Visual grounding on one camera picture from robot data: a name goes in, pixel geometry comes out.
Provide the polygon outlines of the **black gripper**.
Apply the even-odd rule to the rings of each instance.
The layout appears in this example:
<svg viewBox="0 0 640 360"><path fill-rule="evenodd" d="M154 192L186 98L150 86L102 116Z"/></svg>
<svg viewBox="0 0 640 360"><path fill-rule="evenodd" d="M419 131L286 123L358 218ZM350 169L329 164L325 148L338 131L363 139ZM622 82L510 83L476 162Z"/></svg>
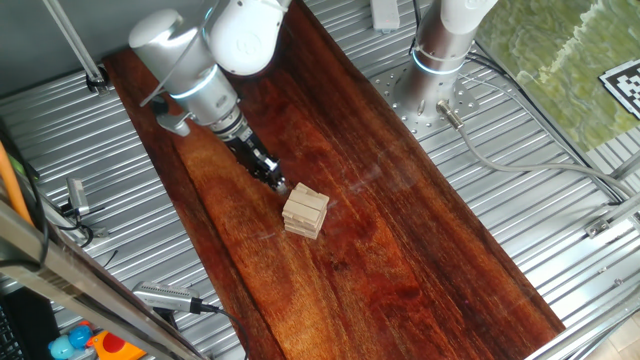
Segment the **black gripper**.
<svg viewBox="0 0 640 360"><path fill-rule="evenodd" d="M279 160L267 157L265 146L248 125L239 126L234 132L222 136L221 140L232 151L237 161L258 180L279 195L288 191Z"/></svg>

